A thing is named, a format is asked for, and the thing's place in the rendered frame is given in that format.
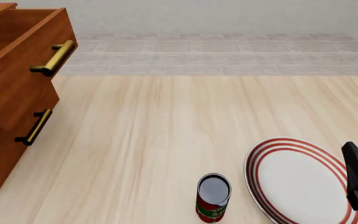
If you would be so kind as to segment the red tomato sauce tin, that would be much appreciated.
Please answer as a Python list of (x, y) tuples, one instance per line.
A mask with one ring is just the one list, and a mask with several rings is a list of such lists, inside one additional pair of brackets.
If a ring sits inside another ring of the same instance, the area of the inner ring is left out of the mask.
[(209, 173), (197, 185), (196, 214), (205, 223), (222, 220), (232, 194), (230, 182), (221, 174)]

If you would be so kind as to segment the closed wooden drawer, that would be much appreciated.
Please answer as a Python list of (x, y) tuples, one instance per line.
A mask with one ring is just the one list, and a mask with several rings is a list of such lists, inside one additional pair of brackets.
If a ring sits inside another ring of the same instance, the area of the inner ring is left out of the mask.
[(29, 82), (18, 89), (4, 91), (0, 100), (0, 164), (14, 164), (28, 147), (14, 138), (28, 134), (37, 118), (35, 112), (53, 109), (59, 97), (51, 80)]

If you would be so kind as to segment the white plate with red rings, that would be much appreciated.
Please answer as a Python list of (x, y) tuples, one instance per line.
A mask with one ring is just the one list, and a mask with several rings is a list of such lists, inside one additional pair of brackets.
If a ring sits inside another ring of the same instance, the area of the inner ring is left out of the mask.
[(296, 138), (256, 143), (244, 161), (244, 179), (256, 205), (274, 224), (358, 224), (347, 200), (341, 160)]

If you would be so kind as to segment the open wooden drawer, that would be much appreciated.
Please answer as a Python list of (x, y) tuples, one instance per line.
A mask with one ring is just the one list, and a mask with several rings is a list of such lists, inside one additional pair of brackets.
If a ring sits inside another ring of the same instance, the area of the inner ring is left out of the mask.
[(51, 79), (53, 76), (30, 72), (29, 67), (46, 65), (56, 52), (52, 45), (67, 40), (74, 41), (76, 50), (77, 40), (64, 8), (8, 9), (0, 13), (0, 81)]

